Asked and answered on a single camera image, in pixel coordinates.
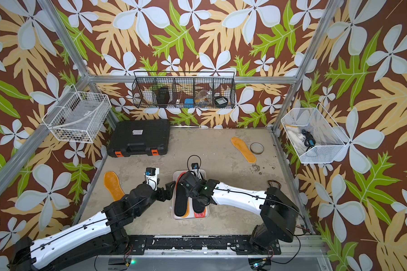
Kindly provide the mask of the orange fuzzy insole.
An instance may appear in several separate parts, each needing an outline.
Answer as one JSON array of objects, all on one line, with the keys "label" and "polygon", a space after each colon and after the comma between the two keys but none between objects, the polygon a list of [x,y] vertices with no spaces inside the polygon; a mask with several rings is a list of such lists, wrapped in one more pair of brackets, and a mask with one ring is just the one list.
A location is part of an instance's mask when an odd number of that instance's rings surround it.
[{"label": "orange fuzzy insole", "polygon": [[104,187],[109,191],[114,201],[119,201],[125,196],[119,178],[113,171],[104,174]]},{"label": "orange fuzzy insole", "polygon": [[247,162],[255,163],[257,161],[256,157],[254,156],[254,153],[251,152],[251,150],[247,147],[243,140],[241,140],[238,137],[233,137],[231,138],[231,143],[235,148],[237,148],[241,152],[241,154],[247,160]]}]

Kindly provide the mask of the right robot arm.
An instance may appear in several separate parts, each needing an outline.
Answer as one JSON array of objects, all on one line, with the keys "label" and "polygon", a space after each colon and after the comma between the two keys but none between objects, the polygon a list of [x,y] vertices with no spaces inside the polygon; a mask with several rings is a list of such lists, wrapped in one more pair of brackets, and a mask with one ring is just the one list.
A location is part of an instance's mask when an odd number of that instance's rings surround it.
[{"label": "right robot arm", "polygon": [[294,240],[300,212],[277,187],[265,191],[246,190],[213,179],[199,179],[191,171],[182,174],[177,185],[185,190],[187,197],[205,207],[232,206],[259,215],[262,223],[254,228],[249,241],[255,249],[266,250],[276,241],[291,243]]}]

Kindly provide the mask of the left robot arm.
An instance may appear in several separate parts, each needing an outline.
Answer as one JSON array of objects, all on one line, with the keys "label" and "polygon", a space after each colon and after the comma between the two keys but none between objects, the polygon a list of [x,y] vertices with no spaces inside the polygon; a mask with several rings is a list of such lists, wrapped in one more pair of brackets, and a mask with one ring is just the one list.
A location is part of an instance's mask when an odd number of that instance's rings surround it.
[{"label": "left robot arm", "polygon": [[17,241],[9,261],[12,271],[61,271],[98,255],[125,254],[131,241],[124,227],[141,216],[155,201],[169,201],[176,183],[153,190],[138,185],[91,218],[49,237]]}]

